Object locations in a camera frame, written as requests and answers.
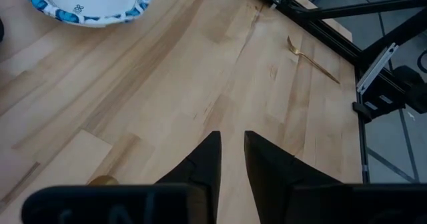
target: gold object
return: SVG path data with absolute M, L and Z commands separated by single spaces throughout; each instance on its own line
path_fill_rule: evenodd
M 289 50 L 295 54 L 295 55 L 299 55 L 300 57 L 305 57 L 308 61 L 310 61 L 310 63 L 317 69 L 319 69 L 323 74 L 327 75 L 329 78 L 331 78 L 333 81 L 335 81 L 336 83 L 340 84 L 340 81 L 337 80 L 333 75 L 331 75 L 331 73 L 329 73 L 327 70 L 325 70 L 321 65 L 317 64 L 315 61 L 313 61 L 311 58 L 309 58 L 306 54 L 302 53 L 300 50 L 298 50 L 298 48 L 294 47 L 294 45 L 292 45 L 291 39 L 288 37 L 288 48 Z
M 87 185 L 119 185 L 119 182 L 112 176 L 101 175 L 89 182 Z

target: paper plate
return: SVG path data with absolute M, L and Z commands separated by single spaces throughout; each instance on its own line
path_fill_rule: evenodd
M 104 27 L 141 16 L 151 0 L 30 0 L 33 6 L 60 21 Z

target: blue patterned plate rim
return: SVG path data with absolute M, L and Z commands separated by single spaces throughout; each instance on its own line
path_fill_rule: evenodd
M 76 13 L 70 13 L 64 11 L 58 7 L 53 6 L 49 3 L 49 0 L 30 0 L 33 6 L 43 12 L 46 15 L 54 17 L 60 21 L 71 23 L 75 25 L 84 25 L 84 26 L 106 26 L 113 23 L 122 23 L 132 21 L 139 16 L 141 16 L 144 11 L 147 9 L 148 5 L 152 0 L 137 0 L 136 4 L 127 11 L 118 13 L 116 15 L 110 15 L 106 17 L 89 17 Z

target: black metal frame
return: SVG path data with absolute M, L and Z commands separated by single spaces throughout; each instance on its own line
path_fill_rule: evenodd
M 390 0 L 337 8 L 315 8 L 310 10 L 306 9 L 295 0 L 264 1 L 269 5 L 276 5 L 278 11 L 289 17 L 292 21 L 296 22 L 307 32 L 354 65 L 356 81 L 361 78 L 369 65 L 375 61 L 377 56 L 379 56 L 385 48 L 393 43 L 400 46 L 419 33 L 427 30 L 427 8 L 424 8 L 393 31 L 371 44 L 371 46 L 367 47 L 365 50 L 361 50 L 322 20 L 415 7 L 426 7 L 427 0 Z M 405 96 L 405 93 L 411 88 L 409 84 L 395 78 L 395 76 L 386 69 L 381 70 L 380 74 L 377 76 L 377 82 L 385 85 L 381 86 L 381 88 L 391 89 L 392 92 L 399 93 L 401 96 Z M 359 93 L 357 100 L 359 103 L 363 103 L 362 95 Z M 364 182 L 369 182 L 364 124 L 364 118 L 359 114 L 362 164 L 364 165 L 363 180 Z

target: fork handle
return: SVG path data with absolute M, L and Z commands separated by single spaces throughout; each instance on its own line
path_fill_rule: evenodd
M 313 61 L 311 58 L 309 58 L 306 54 L 300 53 L 301 56 L 305 57 L 310 63 L 319 69 L 323 74 L 327 75 L 330 79 L 335 81 L 336 83 L 340 84 L 340 81 L 337 80 L 331 73 L 329 73 L 326 69 L 324 69 L 321 65 L 317 64 L 315 61 Z

